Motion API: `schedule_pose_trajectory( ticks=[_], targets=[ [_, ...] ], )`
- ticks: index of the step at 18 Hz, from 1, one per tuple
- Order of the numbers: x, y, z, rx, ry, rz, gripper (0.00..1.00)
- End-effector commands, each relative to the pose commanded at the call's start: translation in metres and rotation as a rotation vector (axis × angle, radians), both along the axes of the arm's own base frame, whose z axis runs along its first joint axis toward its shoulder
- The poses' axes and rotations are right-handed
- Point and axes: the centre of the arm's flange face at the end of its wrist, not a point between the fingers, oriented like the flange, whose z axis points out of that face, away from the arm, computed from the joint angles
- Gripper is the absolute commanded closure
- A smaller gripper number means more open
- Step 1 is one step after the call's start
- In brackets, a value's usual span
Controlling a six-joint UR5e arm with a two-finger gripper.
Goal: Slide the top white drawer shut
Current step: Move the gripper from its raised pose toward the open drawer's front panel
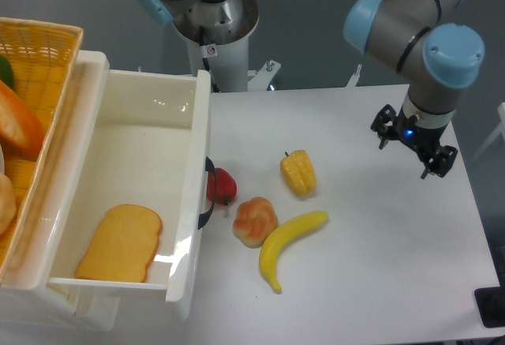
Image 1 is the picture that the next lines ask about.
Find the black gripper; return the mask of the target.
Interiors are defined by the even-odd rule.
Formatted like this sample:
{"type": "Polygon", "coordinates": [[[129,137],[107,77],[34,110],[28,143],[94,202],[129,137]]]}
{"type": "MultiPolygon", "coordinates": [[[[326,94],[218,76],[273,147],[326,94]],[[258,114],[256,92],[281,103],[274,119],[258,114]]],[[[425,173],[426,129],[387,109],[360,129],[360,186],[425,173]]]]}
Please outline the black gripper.
{"type": "Polygon", "coordinates": [[[389,141],[396,141],[398,134],[398,140],[413,150],[423,163],[425,168],[421,179],[429,174],[443,178],[458,155],[457,148],[440,144],[445,126],[435,129],[420,127],[415,116],[407,117],[401,109],[397,117],[395,109],[389,104],[377,113],[370,129],[380,140],[379,149],[383,149],[389,141]]]}

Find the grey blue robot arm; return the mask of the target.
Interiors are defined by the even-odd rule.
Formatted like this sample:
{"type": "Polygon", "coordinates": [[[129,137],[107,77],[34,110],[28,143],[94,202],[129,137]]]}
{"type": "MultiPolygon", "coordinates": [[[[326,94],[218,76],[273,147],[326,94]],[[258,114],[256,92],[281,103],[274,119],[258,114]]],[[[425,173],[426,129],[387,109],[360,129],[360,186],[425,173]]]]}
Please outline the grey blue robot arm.
{"type": "Polygon", "coordinates": [[[343,35],[409,82],[399,110],[385,105],[371,129],[384,147],[399,141],[416,153],[424,175],[444,177],[458,151],[442,145],[447,128],[484,61],[482,38],[471,28],[448,23],[464,0],[357,0],[343,35]]]}

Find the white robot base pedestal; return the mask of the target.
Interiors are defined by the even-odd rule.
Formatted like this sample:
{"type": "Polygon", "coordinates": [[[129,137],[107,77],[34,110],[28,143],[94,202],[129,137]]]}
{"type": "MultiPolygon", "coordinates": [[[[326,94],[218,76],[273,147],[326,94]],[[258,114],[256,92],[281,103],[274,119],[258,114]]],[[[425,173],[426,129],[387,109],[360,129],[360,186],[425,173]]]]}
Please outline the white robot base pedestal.
{"type": "Polygon", "coordinates": [[[249,37],[259,21],[256,0],[137,0],[186,43],[192,73],[206,70],[216,92],[245,92],[249,37]]]}

